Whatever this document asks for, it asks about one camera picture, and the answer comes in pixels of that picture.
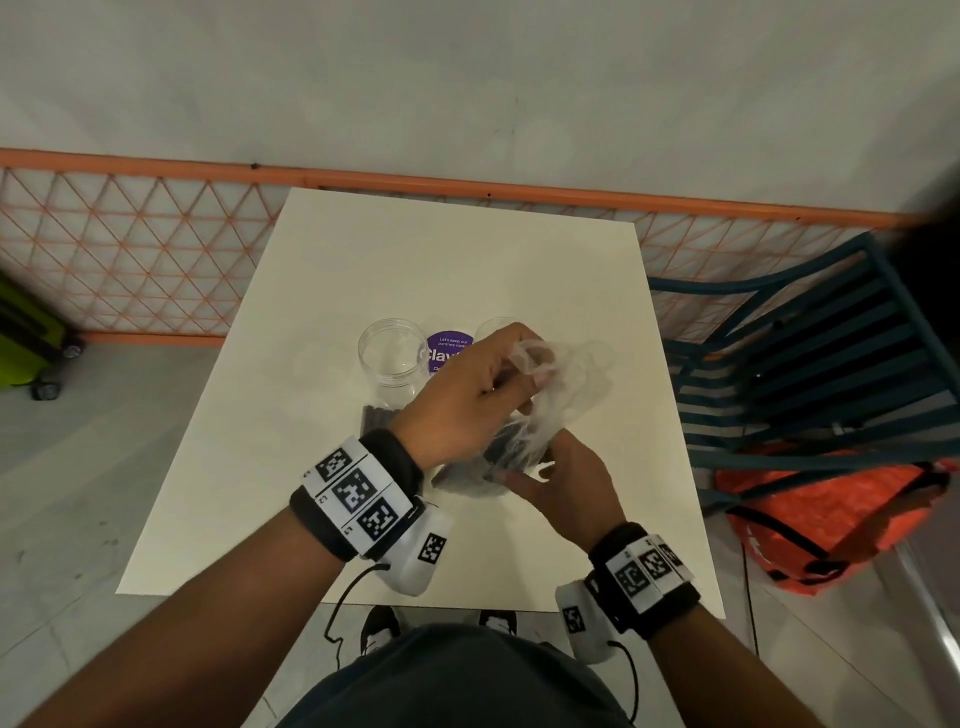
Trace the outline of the person's left hand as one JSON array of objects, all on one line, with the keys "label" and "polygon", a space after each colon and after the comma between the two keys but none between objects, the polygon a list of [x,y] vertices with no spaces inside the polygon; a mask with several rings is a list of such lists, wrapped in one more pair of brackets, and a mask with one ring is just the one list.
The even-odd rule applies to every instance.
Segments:
[{"label": "person's left hand", "polygon": [[521,322],[475,341],[391,420],[389,430],[422,472],[477,455],[515,412],[531,411],[549,375],[524,373],[513,363],[514,349],[526,341],[542,338]]}]

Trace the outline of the person's right hand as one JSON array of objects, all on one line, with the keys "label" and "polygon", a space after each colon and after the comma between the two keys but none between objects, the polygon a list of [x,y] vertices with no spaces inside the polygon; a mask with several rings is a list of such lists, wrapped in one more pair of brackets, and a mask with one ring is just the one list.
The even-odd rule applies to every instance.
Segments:
[{"label": "person's right hand", "polygon": [[590,553],[627,522],[613,480],[600,457],[566,429],[553,437],[550,450],[554,461],[548,467],[554,467],[554,472],[549,494],[522,499],[559,536]]}]

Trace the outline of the clear plastic bag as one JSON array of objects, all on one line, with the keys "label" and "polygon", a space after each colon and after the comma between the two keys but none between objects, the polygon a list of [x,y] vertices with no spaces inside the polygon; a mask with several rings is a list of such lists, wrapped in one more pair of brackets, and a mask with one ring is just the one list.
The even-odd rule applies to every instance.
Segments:
[{"label": "clear plastic bag", "polygon": [[530,411],[512,418],[528,417],[546,427],[562,430],[598,406],[610,393],[614,352],[597,341],[579,345],[545,342],[545,346],[553,355],[551,362],[542,362],[538,355],[522,354],[519,363],[536,364],[534,373],[549,372],[553,377],[534,396]]}]

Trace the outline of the person's left forearm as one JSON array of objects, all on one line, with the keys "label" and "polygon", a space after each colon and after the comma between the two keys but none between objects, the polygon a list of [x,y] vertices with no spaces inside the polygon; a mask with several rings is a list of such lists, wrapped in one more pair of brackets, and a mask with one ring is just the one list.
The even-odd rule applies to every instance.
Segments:
[{"label": "person's left forearm", "polygon": [[19,728],[241,728],[344,566],[284,508]]}]

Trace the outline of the person's right forearm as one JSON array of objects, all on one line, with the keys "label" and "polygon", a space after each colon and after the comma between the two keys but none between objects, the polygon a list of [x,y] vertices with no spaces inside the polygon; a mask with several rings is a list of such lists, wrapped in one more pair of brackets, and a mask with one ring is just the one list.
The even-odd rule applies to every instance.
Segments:
[{"label": "person's right forearm", "polygon": [[700,605],[660,628],[647,644],[686,728],[825,728]]}]

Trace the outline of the clear plastic jar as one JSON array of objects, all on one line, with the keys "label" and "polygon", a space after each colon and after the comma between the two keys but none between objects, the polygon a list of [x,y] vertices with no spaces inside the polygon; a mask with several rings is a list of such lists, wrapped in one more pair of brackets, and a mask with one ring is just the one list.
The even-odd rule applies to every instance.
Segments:
[{"label": "clear plastic jar", "polygon": [[513,317],[494,317],[482,322],[474,332],[473,345],[478,345],[492,338],[497,347],[507,349],[533,336],[529,327]]},{"label": "clear plastic jar", "polygon": [[429,380],[426,335],[413,321],[375,321],[361,334],[357,354],[380,407],[399,410],[408,406]]}]

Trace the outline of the dark grey pouch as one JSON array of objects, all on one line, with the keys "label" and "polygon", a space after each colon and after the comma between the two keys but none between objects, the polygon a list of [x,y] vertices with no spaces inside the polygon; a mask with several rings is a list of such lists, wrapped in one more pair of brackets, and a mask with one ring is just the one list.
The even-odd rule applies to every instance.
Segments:
[{"label": "dark grey pouch", "polygon": [[530,475],[554,461],[550,443],[559,431],[558,426],[546,426],[533,418],[511,418],[479,454],[440,467],[431,485],[475,499],[499,496],[506,491],[502,473]]}]

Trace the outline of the purple round lid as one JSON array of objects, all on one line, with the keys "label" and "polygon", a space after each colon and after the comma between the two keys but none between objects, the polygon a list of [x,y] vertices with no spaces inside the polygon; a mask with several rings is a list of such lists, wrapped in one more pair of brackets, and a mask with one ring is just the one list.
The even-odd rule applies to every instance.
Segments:
[{"label": "purple round lid", "polygon": [[474,343],[474,336],[460,330],[442,330],[427,337],[428,374],[434,376],[451,358]]}]

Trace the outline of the black wristband with marker tags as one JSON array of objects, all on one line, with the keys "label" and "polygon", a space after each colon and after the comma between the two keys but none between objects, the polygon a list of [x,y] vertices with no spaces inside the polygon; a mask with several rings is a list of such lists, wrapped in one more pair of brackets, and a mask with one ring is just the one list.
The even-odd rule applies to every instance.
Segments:
[{"label": "black wristband with marker tags", "polygon": [[666,541],[622,523],[588,552],[585,587],[616,632],[651,640],[701,601],[687,565]]},{"label": "black wristband with marker tags", "polygon": [[378,560],[426,513],[424,473],[387,428],[347,438],[291,494],[299,523],[342,563]]}]

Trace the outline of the dark grey shorts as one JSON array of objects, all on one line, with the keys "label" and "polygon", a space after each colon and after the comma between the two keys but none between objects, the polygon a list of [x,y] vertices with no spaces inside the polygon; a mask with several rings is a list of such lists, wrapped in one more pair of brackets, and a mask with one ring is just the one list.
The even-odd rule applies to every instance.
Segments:
[{"label": "dark grey shorts", "polygon": [[585,664],[546,642],[419,626],[325,677],[276,728],[633,728]]}]

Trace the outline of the teal slatted metal chair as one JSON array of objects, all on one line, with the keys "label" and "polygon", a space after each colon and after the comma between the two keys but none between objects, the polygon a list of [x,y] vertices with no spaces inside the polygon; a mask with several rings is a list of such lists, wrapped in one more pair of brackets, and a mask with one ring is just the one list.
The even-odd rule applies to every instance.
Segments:
[{"label": "teal slatted metal chair", "polygon": [[647,278],[702,516],[882,467],[960,466],[960,363],[870,232],[778,273]]}]

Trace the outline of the orange mesh fence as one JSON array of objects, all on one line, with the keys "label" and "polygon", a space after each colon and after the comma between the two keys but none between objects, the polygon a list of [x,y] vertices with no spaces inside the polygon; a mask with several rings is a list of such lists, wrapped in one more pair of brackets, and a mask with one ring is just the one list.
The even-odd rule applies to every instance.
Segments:
[{"label": "orange mesh fence", "polygon": [[648,275],[786,271],[918,214],[332,169],[0,149],[0,272],[89,341],[217,346],[295,188],[633,225]]}]

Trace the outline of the green wheeled suitcase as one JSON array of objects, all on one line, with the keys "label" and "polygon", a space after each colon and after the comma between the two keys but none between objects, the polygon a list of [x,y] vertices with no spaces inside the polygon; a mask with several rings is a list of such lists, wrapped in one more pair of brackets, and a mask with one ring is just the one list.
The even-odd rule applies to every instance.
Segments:
[{"label": "green wheeled suitcase", "polygon": [[0,390],[25,388],[35,402],[62,393],[53,375],[87,342],[39,297],[0,271]]}]

